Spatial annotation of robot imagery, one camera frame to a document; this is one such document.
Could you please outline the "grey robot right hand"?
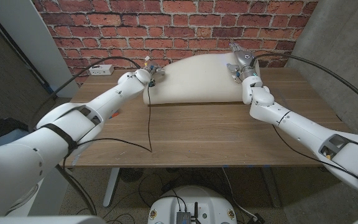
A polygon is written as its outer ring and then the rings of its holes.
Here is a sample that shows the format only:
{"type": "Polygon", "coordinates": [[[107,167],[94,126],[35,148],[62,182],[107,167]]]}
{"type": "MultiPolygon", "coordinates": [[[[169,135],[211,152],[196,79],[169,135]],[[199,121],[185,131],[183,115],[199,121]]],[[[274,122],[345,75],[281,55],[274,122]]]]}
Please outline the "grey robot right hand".
{"type": "Polygon", "coordinates": [[[233,54],[235,63],[227,63],[226,67],[232,73],[232,77],[236,83],[242,83],[247,77],[257,76],[257,71],[251,61],[254,59],[254,55],[250,51],[244,50],[237,43],[229,44],[233,54]]]}

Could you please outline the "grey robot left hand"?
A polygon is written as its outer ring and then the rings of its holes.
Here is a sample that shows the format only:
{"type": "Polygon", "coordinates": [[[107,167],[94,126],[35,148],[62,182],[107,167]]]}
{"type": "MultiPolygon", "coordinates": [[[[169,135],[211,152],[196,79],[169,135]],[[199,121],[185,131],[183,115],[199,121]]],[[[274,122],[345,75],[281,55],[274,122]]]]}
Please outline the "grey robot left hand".
{"type": "Polygon", "coordinates": [[[147,70],[152,76],[165,75],[165,70],[152,60],[145,61],[145,70],[147,70]]]}

